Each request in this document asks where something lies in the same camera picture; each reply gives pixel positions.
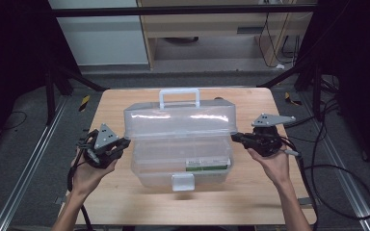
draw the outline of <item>finger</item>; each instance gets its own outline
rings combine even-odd
[[[260,162],[262,160],[262,156],[260,156],[260,154],[258,154],[254,149],[248,148],[248,153],[256,161]]]
[[[116,163],[117,163],[117,160],[114,160],[112,163],[110,163],[107,168],[105,169],[106,170],[106,174],[114,171],[116,169]]]

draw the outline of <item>human arm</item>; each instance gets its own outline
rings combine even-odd
[[[263,166],[266,175],[276,186],[287,230],[311,230],[290,179],[288,155],[279,151],[270,157],[262,157],[252,148],[248,148],[248,152]]]
[[[88,164],[80,165],[84,163],[84,158],[82,157],[80,159],[80,166],[76,169],[73,176],[73,189],[67,195],[66,203],[54,223],[51,229],[52,231],[73,230],[84,201],[95,190],[101,179],[114,171],[116,162],[117,160],[114,160],[107,168],[99,169],[91,167]]]

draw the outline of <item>transparent plastic storage box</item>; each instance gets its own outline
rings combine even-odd
[[[194,93],[196,100],[164,102],[164,95],[180,93]],[[134,144],[131,168],[141,183],[172,186],[173,191],[222,183],[233,164],[235,105],[199,100],[198,89],[161,90],[159,99],[124,110],[124,136]]]

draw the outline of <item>white cabinet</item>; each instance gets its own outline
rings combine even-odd
[[[135,0],[49,0],[52,9],[137,7]],[[59,17],[79,66],[146,64],[140,18],[134,16]]]

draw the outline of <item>box handle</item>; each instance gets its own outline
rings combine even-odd
[[[195,176],[188,172],[178,172],[172,175],[172,190],[193,191],[195,189]]]
[[[160,90],[159,98],[160,98],[160,109],[165,108],[164,103],[164,95],[165,94],[185,94],[185,93],[194,93],[195,94],[195,107],[200,106],[200,94],[199,89],[167,89],[167,90]]]

